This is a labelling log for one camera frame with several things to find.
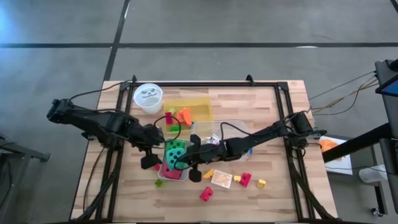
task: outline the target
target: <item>green pegboard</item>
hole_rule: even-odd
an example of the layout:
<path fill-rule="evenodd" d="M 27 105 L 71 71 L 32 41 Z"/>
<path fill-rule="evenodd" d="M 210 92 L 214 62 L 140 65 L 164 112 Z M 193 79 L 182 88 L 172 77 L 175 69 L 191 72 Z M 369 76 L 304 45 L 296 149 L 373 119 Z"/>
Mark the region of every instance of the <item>green pegboard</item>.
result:
<path fill-rule="evenodd" d="M 167 161 L 167 165 L 169 166 L 169 169 L 174 169 L 174 164 L 175 161 L 183 156 L 185 154 L 185 149 L 178 147 L 176 149 L 170 149 L 169 151 L 166 152 L 166 161 Z M 185 167 L 186 163 L 184 162 L 178 162 L 175 167 L 179 168 L 179 169 L 183 169 Z"/>
<path fill-rule="evenodd" d="M 185 141 L 174 140 L 172 142 L 168 142 L 166 144 L 166 152 L 169 151 L 170 149 L 176 149 L 176 148 L 179 148 L 179 147 L 185 149 Z"/>

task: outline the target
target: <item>pink toy piece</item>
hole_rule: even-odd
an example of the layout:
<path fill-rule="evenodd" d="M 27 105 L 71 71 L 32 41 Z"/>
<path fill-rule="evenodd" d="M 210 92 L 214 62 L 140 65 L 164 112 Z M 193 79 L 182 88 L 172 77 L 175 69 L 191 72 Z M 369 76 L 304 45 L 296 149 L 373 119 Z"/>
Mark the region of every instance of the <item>pink toy piece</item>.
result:
<path fill-rule="evenodd" d="M 157 171 L 159 171 L 159 170 L 160 170 L 160 165 L 159 165 L 159 164 L 156 164 L 156 165 L 154 166 L 154 169 L 157 170 Z"/>
<path fill-rule="evenodd" d="M 166 115 L 166 124 L 173 124 L 173 117 L 171 112 L 164 113 Z"/>
<path fill-rule="evenodd" d="M 250 178 L 251 178 L 251 174 L 243 173 L 241 181 L 239 181 L 239 183 L 241 183 L 241 185 L 247 187 L 249 185 Z"/>
<path fill-rule="evenodd" d="M 206 187 L 203 193 L 200 195 L 200 198 L 207 202 L 210 199 L 210 196 L 213 195 L 213 190 L 210 187 Z"/>
<path fill-rule="evenodd" d="M 175 179 L 179 180 L 181 178 L 182 171 L 181 170 L 170 170 L 169 166 L 167 165 L 167 162 L 163 162 L 162 164 L 162 174 L 163 176 L 170 178 L 170 179 Z"/>

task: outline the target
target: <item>concrete floor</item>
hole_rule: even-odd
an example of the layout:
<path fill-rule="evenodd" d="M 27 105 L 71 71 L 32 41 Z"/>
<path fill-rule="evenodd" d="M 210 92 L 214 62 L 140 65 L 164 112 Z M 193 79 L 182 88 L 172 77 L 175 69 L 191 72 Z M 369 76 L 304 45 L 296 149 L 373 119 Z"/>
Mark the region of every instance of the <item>concrete floor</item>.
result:
<path fill-rule="evenodd" d="M 0 2 L 0 43 L 112 43 L 123 0 L 31 0 Z M 389 0 L 132 0 L 121 42 L 397 42 L 398 13 Z M 46 164 L 32 161 L 10 223 L 68 219 L 87 142 L 81 131 L 47 121 L 52 99 L 98 89 L 111 49 L 0 49 L 0 133 L 50 152 Z M 110 80 L 135 74 L 140 80 L 305 80 L 309 96 L 374 70 L 377 60 L 398 57 L 394 47 L 262 49 L 119 49 Z M 344 95 L 366 80 L 316 98 L 312 105 Z M 337 112 L 352 102 L 333 108 Z M 75 103 L 95 108 L 98 94 Z M 316 117 L 319 128 L 355 137 L 387 121 L 373 90 L 338 116 Z M 361 160 L 365 154 L 355 154 Z M 376 218 L 372 187 L 330 174 L 339 217 Z"/>

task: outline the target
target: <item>white plastic cup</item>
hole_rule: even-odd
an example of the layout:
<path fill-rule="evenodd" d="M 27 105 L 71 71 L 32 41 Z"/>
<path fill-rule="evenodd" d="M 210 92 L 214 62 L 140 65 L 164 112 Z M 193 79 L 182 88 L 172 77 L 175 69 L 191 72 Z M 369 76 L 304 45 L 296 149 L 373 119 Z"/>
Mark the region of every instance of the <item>white plastic cup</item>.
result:
<path fill-rule="evenodd" d="M 148 114 L 158 113 L 163 106 L 163 91 L 153 83 L 146 83 L 139 86 L 134 92 L 134 102 Z"/>
<path fill-rule="evenodd" d="M 386 167 L 384 164 L 372 166 L 370 168 L 361 169 L 359 171 L 359 178 L 365 183 L 373 183 L 377 181 L 387 180 Z"/>

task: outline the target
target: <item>yellow block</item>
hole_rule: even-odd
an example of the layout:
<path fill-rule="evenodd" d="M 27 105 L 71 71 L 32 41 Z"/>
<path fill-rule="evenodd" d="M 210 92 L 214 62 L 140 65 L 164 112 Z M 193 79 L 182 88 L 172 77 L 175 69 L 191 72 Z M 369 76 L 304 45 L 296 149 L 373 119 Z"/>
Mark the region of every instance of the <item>yellow block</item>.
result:
<path fill-rule="evenodd" d="M 204 179 L 210 179 L 214 174 L 214 169 L 211 169 L 209 172 L 207 172 L 205 175 L 203 175 Z"/>
<path fill-rule="evenodd" d="M 266 186 L 267 182 L 265 180 L 259 180 L 259 182 L 257 183 L 257 187 L 258 188 L 264 188 Z"/>
<path fill-rule="evenodd" d="M 236 175 L 234 175 L 234 181 L 235 181 L 235 182 L 241 181 L 241 176 L 236 176 Z"/>

